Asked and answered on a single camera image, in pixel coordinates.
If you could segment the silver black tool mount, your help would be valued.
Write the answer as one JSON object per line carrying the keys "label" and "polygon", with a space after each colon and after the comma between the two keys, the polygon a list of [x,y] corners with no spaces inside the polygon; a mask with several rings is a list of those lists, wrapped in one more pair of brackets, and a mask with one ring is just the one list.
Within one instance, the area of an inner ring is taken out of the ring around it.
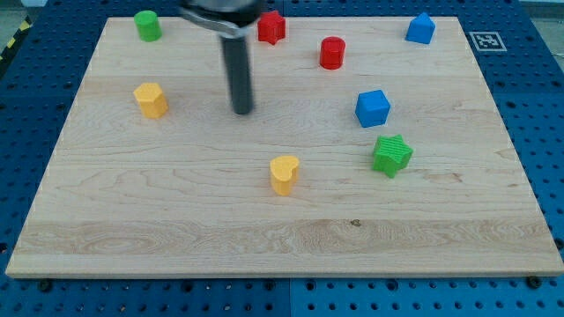
{"label": "silver black tool mount", "polygon": [[264,0],[180,0],[182,18],[220,36],[235,39],[247,35],[260,17]]}

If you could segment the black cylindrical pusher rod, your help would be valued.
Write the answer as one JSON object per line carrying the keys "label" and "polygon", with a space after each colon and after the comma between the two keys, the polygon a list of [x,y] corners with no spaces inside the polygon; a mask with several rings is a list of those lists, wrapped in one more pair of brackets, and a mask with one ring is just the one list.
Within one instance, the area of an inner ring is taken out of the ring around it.
{"label": "black cylindrical pusher rod", "polygon": [[249,114],[254,108],[253,86],[245,37],[219,36],[230,103],[235,114]]}

